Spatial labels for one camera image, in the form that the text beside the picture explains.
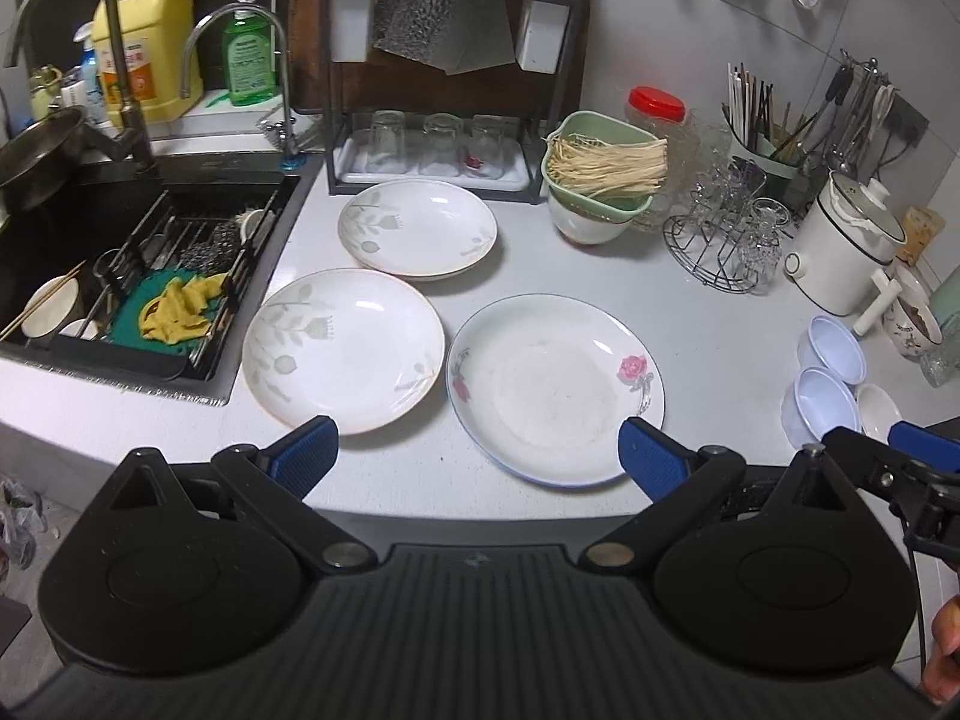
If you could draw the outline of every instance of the black sink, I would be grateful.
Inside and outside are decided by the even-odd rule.
[[[93,274],[94,263],[111,250],[136,251],[139,257],[143,240],[164,214],[203,223],[269,207],[277,221],[265,242],[244,247],[235,288],[224,298],[232,305],[224,306],[224,320],[215,322],[227,330],[195,365],[105,341],[30,340],[18,330],[0,343],[0,355],[141,391],[226,403],[243,334],[321,166],[322,158],[315,156],[299,170],[281,172],[277,153],[243,152],[161,157],[155,178],[134,176],[130,161],[82,167],[45,204],[14,215],[0,231],[0,326],[22,311],[44,282],[80,261],[85,261],[78,276],[83,312],[101,317],[114,295]],[[122,301],[123,295],[116,297]]]

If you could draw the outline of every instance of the green dish soap bottle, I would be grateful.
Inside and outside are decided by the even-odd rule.
[[[270,22],[253,10],[235,11],[224,30],[224,74],[233,105],[262,103],[277,93],[272,60]]]

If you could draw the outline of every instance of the yellow cloth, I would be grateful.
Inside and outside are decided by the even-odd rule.
[[[143,338],[163,341],[172,346],[191,338],[200,338],[210,327],[202,314],[213,298],[219,298],[227,274],[210,278],[194,276],[185,285],[174,276],[159,298],[149,301],[141,310],[137,326]]]

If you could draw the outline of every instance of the brown cutting board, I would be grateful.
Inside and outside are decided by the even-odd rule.
[[[507,11],[515,30],[520,1],[507,0]],[[326,18],[320,0],[291,0],[291,81],[294,108],[299,113],[323,111],[328,86],[325,65],[320,61],[320,30],[325,28]],[[580,106],[588,26],[589,0],[575,36],[573,66],[562,115]],[[376,49],[371,49],[366,62],[336,65],[334,73],[342,76],[343,105],[347,110],[394,108],[467,116],[474,113],[525,118],[545,116],[554,81],[554,76],[525,73],[515,64],[448,76],[437,68]]]

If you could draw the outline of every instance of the yellow plastic bottle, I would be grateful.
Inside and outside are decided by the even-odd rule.
[[[179,96],[181,52],[193,29],[193,0],[119,0],[120,26],[131,76],[131,90],[148,124],[171,122],[203,95],[197,52],[190,58],[190,97]],[[93,45],[104,86],[107,114],[120,124],[120,95],[110,52],[107,9],[101,1],[93,16]]]

